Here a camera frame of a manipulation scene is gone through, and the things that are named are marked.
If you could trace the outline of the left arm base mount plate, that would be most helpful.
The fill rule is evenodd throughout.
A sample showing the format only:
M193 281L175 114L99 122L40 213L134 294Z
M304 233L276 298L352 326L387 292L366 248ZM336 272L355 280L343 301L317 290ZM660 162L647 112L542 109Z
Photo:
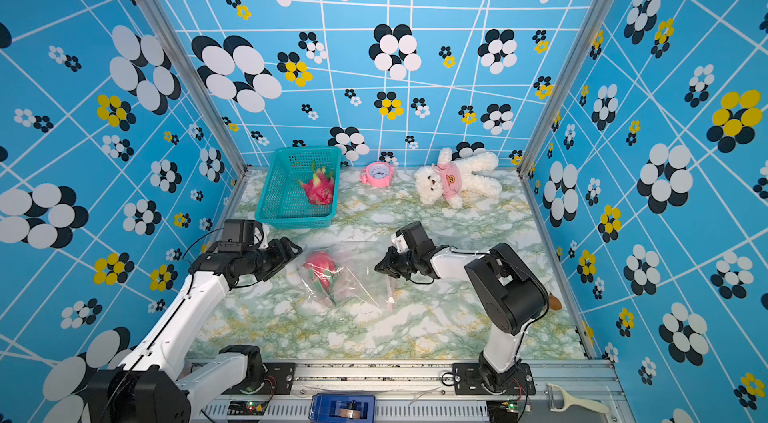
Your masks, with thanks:
M293 362L267 362L261 383L241 382L224 392L235 396L290 395L295 381L296 364Z

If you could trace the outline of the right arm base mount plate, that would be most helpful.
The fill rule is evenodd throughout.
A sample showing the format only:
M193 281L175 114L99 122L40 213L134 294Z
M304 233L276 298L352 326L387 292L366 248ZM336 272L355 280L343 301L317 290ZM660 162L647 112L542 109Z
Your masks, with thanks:
M504 373L479 363L454 363L451 375L459 396L534 396L537 392L531 367L518 363Z

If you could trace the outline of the aluminium front rail frame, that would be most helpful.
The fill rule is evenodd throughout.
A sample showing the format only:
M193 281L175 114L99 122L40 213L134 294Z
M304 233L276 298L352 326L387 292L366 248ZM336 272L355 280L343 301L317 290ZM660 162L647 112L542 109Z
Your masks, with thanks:
M614 368L597 360L532 361L534 396L459 396L448 360L273 360L296 364L290 395L221 394L189 422L310 422L316 394L373 395L374 422L632 422ZM549 409L547 384L575 397L599 401L602 415L572 407Z

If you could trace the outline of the clear zip-top plastic bag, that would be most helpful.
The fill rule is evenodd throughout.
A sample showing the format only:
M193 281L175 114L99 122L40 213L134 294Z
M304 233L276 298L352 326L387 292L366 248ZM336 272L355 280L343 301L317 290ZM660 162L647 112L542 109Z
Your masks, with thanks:
M380 311L391 310L395 302L395 280L375 271L375 265L385 256L388 247L389 244L382 241L348 241L330 246L310 247L294 261L294 266L310 301L328 308L367 303ZM307 256L315 251L327 251L339 268L334 307L321 303L311 294L305 283L302 264Z

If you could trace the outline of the pink dragon fruit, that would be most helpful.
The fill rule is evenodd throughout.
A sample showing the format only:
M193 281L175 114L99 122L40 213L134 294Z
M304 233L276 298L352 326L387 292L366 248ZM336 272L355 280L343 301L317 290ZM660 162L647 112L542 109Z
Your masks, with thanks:
M339 268L327 251L310 253L302 264L305 283L311 294L326 306L334 307Z
M335 199L335 173L327 167L311 164L312 176L307 182L299 182L308 203L313 206L329 206Z

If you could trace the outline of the white plastic peeler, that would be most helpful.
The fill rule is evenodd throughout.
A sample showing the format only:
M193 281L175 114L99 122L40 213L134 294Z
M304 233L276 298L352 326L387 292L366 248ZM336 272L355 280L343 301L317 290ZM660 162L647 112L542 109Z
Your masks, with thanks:
M554 413L564 413L572 407L579 407L593 413L609 415L610 408L596 400L575 397L560 385L548 383L546 394L549 401L549 409Z

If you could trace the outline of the pink alarm clock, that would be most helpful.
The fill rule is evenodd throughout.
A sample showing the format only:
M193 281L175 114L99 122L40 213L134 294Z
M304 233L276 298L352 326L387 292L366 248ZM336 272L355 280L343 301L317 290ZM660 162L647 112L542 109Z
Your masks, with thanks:
M362 170L360 182L373 188L386 188L391 185L394 172L394 168L388 163L377 161Z

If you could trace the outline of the white teddy bear pink shirt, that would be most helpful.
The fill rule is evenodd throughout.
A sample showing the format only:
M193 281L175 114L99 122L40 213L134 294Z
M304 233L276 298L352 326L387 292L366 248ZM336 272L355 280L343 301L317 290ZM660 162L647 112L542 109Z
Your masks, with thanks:
M423 205L431 206L445 200L450 207L463 207L463 193L471 192L490 198L498 198L501 183L480 172L498 168L498 157L489 152L453 160L449 148L443 148L436 164L419 168L414 173L416 193Z

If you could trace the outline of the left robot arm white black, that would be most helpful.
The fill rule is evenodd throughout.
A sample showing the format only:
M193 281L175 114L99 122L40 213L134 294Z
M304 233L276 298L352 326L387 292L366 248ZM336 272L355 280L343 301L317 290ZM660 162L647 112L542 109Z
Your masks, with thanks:
M99 370L85 390L93 422L189 422L240 384L277 391L256 345L230 345L184 375L185 357L213 310L241 278L262 283L303 252L287 237L268 240L261 223L229 219L220 240L198 256L170 308L116 368Z

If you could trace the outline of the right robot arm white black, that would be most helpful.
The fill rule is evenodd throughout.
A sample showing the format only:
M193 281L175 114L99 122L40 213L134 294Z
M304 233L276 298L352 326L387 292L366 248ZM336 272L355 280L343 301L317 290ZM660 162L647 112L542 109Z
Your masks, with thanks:
M394 279L428 284L439 280L467 281L472 285L491 321L488 341L479 355L476 371L480 387L489 394L503 394L520 386L520 350L529 327L550 308L549 292L506 243L488 250L458 250L437 245L419 221L397 230L375 271Z

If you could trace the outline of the blue tape dispenser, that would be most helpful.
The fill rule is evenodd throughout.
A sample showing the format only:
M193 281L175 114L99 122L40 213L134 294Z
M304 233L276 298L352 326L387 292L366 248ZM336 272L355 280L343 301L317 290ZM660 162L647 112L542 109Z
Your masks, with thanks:
M316 394L308 418L314 423L373 423L375 410L373 395Z

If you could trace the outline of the teal plastic basket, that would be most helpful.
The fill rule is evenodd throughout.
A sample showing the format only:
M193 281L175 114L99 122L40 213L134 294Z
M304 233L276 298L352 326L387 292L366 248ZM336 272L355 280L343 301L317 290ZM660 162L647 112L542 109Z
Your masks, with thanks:
M290 147L276 151L261 192L255 219L276 229L328 227L336 214L341 150L331 146ZM311 176L311 164L335 173L335 199L329 206L308 203L299 182Z

